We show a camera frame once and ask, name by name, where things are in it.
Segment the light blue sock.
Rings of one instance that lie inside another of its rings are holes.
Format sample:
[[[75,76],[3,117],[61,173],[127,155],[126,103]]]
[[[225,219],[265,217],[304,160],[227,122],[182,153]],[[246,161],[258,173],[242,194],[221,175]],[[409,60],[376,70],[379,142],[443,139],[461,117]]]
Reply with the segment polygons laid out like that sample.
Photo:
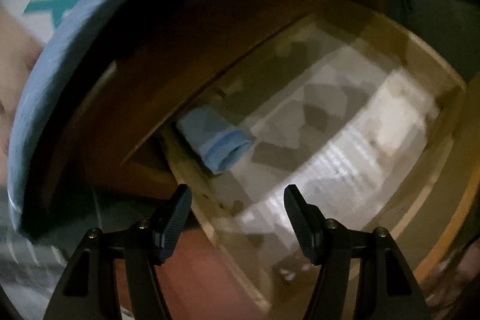
[[[252,146],[252,141],[241,129],[210,106],[188,111],[178,119],[176,126],[214,175],[230,170]]]

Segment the wooden drawer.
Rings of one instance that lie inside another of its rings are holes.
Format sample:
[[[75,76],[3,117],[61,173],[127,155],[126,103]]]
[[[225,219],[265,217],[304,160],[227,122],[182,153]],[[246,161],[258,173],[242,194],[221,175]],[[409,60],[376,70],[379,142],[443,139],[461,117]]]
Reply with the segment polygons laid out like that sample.
[[[212,175],[170,123],[168,164],[269,319],[300,319],[318,274],[287,217],[286,186],[348,228],[388,229],[418,280],[478,192],[479,80],[464,81],[418,36],[350,1],[327,2],[283,29],[195,102],[252,146]]]

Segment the wooden nightstand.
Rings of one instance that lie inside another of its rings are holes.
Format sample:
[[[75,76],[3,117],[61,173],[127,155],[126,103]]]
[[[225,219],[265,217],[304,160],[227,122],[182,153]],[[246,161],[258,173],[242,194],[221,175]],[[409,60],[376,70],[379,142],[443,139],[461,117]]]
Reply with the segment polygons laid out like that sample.
[[[162,196],[169,173],[128,156],[184,99],[264,38],[323,0],[123,0],[74,71],[32,159],[26,196],[62,181]]]

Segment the pink leaf pattern curtain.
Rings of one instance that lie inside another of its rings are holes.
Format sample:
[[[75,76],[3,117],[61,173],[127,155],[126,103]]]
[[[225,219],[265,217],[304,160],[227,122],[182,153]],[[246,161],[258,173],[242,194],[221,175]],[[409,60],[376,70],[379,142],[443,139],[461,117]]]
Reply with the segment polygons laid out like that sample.
[[[42,43],[4,7],[0,17],[1,187],[7,186],[11,129],[24,85],[42,52]]]

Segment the green bed mattress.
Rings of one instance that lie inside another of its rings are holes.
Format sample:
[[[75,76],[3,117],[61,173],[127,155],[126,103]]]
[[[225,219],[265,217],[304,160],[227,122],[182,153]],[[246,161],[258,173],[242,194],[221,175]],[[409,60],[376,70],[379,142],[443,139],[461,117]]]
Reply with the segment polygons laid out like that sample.
[[[411,0],[408,29],[470,81],[479,73],[479,8],[461,0]]]

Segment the blue checked cloth cover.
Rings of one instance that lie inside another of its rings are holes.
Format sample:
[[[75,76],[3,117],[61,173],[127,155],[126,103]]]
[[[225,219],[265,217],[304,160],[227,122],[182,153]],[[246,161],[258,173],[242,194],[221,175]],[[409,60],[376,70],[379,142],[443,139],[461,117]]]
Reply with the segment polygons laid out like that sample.
[[[33,237],[47,220],[39,202],[27,202],[32,159],[59,99],[86,51],[123,0],[77,0],[34,66],[21,95],[10,134],[7,191],[14,229]]]

